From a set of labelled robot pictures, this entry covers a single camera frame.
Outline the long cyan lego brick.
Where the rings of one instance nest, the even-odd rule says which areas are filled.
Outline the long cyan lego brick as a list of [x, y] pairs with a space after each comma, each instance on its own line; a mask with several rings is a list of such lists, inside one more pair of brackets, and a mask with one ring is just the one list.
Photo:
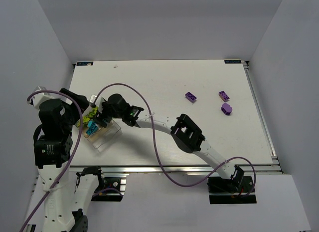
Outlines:
[[88, 124], [87, 124], [86, 134], [87, 134], [88, 136], [90, 136], [90, 135], [96, 133], [96, 132], [98, 131], [98, 129], [99, 129], [99, 128], [98, 128], [98, 126], [97, 126], [97, 124], [96, 124], [95, 122], [89, 121]]

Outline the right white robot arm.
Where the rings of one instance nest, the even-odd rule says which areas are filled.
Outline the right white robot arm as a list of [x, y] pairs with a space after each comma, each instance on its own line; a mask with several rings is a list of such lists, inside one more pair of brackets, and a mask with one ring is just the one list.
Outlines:
[[142, 107], [130, 105], [120, 94], [113, 94], [107, 100], [103, 99], [100, 103], [98, 97], [95, 97], [91, 106], [97, 106], [99, 112], [96, 120], [106, 126], [112, 119], [121, 119], [126, 125], [137, 128], [150, 128], [153, 134], [153, 145], [156, 158], [162, 172], [174, 184], [180, 187], [193, 187], [203, 180], [190, 185], [184, 185], [175, 181], [164, 169], [160, 161], [159, 152], [156, 143], [156, 131], [164, 132], [172, 136], [177, 147], [185, 153], [195, 155], [208, 164], [213, 172], [217, 172], [220, 179], [224, 181], [226, 187], [230, 191], [238, 191], [244, 178], [244, 171], [237, 165], [232, 163], [231, 159], [225, 159], [218, 153], [207, 141], [202, 130], [195, 122], [186, 114], [181, 114], [174, 121], [170, 118], [157, 118], [152, 114], [151, 108], [147, 101], [143, 98], [148, 113], [142, 117]]

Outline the purple round lego piece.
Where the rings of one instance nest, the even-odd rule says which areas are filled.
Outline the purple round lego piece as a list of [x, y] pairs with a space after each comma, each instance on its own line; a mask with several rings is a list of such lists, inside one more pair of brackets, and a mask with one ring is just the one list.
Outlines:
[[232, 113], [233, 109], [228, 103], [223, 103], [222, 106], [221, 106], [221, 111], [225, 115], [229, 116]]

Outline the long green lego brick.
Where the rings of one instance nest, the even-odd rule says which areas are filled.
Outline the long green lego brick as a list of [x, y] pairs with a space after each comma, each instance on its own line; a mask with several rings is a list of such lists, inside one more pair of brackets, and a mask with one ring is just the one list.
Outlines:
[[93, 121], [93, 119], [96, 117], [97, 111], [97, 107], [91, 108], [88, 113], [82, 116], [83, 129], [87, 128], [90, 121]]

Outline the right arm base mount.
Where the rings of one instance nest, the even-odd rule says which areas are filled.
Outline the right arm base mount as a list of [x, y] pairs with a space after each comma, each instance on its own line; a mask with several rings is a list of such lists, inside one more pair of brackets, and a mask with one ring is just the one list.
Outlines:
[[237, 189], [220, 177], [208, 178], [209, 203], [211, 205], [256, 204], [257, 199], [251, 176], [244, 176]]

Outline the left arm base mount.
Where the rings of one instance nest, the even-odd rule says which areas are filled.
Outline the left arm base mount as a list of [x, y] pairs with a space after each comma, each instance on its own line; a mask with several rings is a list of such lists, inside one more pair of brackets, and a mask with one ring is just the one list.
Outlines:
[[98, 187], [94, 191], [91, 198], [93, 202], [120, 202], [123, 194], [121, 192], [121, 178], [120, 177], [105, 177], [102, 168], [99, 166], [91, 166], [84, 168], [82, 172], [77, 172], [76, 189], [80, 182], [87, 175], [94, 175], [98, 178]]

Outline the purple lego brick upside-down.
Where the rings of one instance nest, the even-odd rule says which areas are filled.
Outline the purple lego brick upside-down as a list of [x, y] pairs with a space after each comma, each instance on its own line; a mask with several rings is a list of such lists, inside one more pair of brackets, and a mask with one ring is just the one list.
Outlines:
[[191, 103], [195, 103], [197, 100], [197, 97], [195, 95], [193, 95], [191, 92], [187, 92], [185, 94], [185, 97], [187, 100], [189, 100]]

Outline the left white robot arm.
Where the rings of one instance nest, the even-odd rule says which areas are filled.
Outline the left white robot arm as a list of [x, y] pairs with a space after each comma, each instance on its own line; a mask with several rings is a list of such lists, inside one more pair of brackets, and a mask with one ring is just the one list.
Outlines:
[[87, 209], [93, 194], [105, 187], [100, 167], [84, 168], [74, 183], [69, 180], [70, 163], [79, 146], [80, 136], [72, 141], [72, 128], [82, 123], [89, 107], [85, 96], [65, 88], [57, 93], [71, 103], [52, 96], [53, 91], [36, 89], [29, 99], [38, 110], [41, 124], [33, 135], [35, 165], [42, 182], [44, 197], [44, 232], [86, 232]]

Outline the purple printed lego brick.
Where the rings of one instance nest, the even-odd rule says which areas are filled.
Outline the purple printed lego brick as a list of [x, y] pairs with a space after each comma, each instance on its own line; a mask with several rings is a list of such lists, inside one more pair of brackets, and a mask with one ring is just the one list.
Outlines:
[[230, 99], [229, 96], [225, 93], [225, 91], [220, 91], [218, 95], [224, 102], [227, 102]]

